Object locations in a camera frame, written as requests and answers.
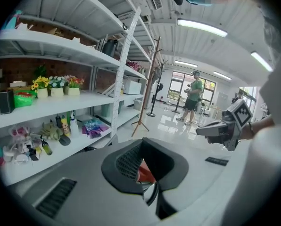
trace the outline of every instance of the green t-shirt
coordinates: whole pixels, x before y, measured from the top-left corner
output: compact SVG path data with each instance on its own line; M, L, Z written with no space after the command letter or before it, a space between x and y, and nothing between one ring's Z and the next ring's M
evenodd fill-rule
M203 91L202 82L200 80L193 82L191 85L191 90L197 90L197 89L200 89L201 92ZM200 95L200 93L190 94L190 95L188 95L188 99L190 99L192 101L197 101L199 98L199 95Z

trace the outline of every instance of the green plastic bag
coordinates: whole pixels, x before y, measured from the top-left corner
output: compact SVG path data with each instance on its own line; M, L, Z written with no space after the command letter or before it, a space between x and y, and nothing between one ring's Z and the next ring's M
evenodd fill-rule
M14 94L15 108L32 105L37 93L32 90L18 90Z

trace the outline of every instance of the black vent grille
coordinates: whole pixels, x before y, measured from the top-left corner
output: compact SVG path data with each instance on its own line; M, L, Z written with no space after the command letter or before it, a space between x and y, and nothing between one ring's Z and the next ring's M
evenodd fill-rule
M76 181L63 179L36 207L38 211L54 218L73 190Z
M137 179L137 172L142 162L140 148L140 145L136 146L116 160L116 167L119 172L134 181Z

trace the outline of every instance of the white flower pot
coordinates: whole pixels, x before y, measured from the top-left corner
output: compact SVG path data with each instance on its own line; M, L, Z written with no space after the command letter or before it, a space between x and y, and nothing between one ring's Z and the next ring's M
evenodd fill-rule
M69 89L68 86L65 86L65 87L64 87L64 94L65 94L65 95L68 95L68 89Z
M80 95L80 88L68 88L69 96L78 96Z
M39 99L41 99L41 98L47 98L47 97L48 97L47 88L44 88L44 89L37 89L37 97L38 97Z
M63 88L51 88L52 97L62 97L64 95Z

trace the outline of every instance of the ceiling light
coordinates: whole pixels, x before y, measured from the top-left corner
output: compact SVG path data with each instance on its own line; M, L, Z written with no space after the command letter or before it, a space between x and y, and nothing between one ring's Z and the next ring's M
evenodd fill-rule
M216 71L214 71L214 74L217 74L217 75L219 75L219 76L221 76L221 77L224 77L224 78L226 78L226 79L228 79L228 80L231 80L230 77L227 77L227 76L225 76L224 74L218 73L218 72L216 72Z
M267 71L273 71L273 68L260 55L258 55L257 52L252 52L250 55L254 57L260 64L262 64Z
M194 21L190 21L190 20L186 20L186 19L178 19L177 25L201 29L201 30L204 30L204 31L207 31L207 32L214 33L214 34L219 35L221 37L227 36L227 32L224 31L224 30L221 30L219 28L216 28L216 27L213 27L213 26L210 26L210 25L207 25L207 24L194 22Z
M198 67L198 65L193 65L193 64L190 64L190 63L186 63L186 62L182 62L182 61L177 61L175 60L175 63L177 64L182 64L182 65L188 65L188 66L192 66L192 67Z

